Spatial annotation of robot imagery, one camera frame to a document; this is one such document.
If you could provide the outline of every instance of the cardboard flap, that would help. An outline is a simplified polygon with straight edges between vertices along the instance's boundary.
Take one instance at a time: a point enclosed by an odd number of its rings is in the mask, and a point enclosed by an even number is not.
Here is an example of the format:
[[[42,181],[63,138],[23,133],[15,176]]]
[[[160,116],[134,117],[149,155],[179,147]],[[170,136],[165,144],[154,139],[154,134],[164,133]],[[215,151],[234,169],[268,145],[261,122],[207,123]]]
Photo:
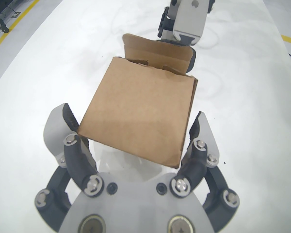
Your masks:
[[[123,42],[125,58],[146,60],[149,66],[159,69],[168,66],[183,74],[193,56],[190,46],[153,41],[129,33],[123,35]]]

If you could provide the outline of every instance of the hole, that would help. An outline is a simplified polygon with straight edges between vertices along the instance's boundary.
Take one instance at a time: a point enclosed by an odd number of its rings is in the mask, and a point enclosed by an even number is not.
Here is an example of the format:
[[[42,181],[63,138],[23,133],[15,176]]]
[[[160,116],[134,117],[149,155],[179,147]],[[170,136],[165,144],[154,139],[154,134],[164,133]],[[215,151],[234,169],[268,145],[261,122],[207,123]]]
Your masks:
[[[167,193],[167,186],[164,183],[158,183],[156,186],[156,191],[160,195],[165,195]]]

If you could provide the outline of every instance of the silver metal plate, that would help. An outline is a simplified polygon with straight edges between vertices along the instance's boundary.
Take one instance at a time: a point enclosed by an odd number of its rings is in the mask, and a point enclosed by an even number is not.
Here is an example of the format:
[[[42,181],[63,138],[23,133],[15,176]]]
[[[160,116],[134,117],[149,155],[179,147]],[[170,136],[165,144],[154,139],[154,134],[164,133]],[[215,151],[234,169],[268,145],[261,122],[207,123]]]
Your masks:
[[[118,185],[117,192],[109,195],[104,189],[95,198],[81,192],[68,211],[59,233],[78,232],[83,220],[92,214],[103,218],[108,233],[167,232],[175,216],[187,218],[195,233],[214,233],[194,193],[182,199],[172,195],[169,185],[174,173],[164,174],[148,182],[121,182],[109,173],[98,175],[104,180],[105,186],[115,182]],[[160,182],[168,187],[165,195],[159,195],[156,191],[156,185]]]
[[[209,0],[182,0],[173,26],[173,35],[181,40],[181,35],[193,38],[196,44],[205,27]]]

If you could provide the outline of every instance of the white tabletop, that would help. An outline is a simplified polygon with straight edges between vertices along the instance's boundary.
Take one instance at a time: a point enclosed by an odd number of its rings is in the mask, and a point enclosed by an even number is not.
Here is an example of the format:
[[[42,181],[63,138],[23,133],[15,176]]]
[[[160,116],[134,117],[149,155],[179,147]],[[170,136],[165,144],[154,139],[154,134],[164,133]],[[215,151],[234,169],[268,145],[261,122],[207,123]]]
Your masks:
[[[68,102],[80,122],[111,58],[124,56],[121,36],[155,40],[169,2],[64,0],[19,52],[0,80],[0,232],[52,232],[33,203],[57,167],[42,138],[50,111]],[[291,62],[263,1],[217,0],[195,49],[189,127],[206,113],[241,199],[222,232],[291,232]],[[100,171],[145,180],[169,170],[90,144]],[[69,184],[71,201],[78,192]],[[203,202],[204,182],[195,193]]]

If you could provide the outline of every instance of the round button head screw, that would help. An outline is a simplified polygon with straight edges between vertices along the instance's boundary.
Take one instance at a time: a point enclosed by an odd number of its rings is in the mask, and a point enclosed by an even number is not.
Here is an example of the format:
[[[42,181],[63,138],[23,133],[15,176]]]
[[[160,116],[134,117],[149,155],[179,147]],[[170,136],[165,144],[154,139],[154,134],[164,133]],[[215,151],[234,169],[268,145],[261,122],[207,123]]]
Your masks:
[[[235,193],[225,190],[223,191],[223,199],[225,203],[232,208],[236,208],[239,206],[239,196]]]
[[[91,175],[84,193],[90,197],[93,197],[100,193],[102,187],[102,178],[100,178],[98,175]]]
[[[186,197],[191,192],[191,185],[187,178],[183,179],[172,179],[171,183],[172,192],[178,197]]]
[[[35,201],[34,201],[36,207],[42,208],[42,207],[46,206],[46,199],[47,199],[47,195],[48,194],[49,194],[49,190],[48,189],[44,189],[44,190],[41,190],[36,195],[36,198],[35,198]]]
[[[75,139],[76,133],[71,133],[64,139],[65,146],[71,146],[77,142]]]

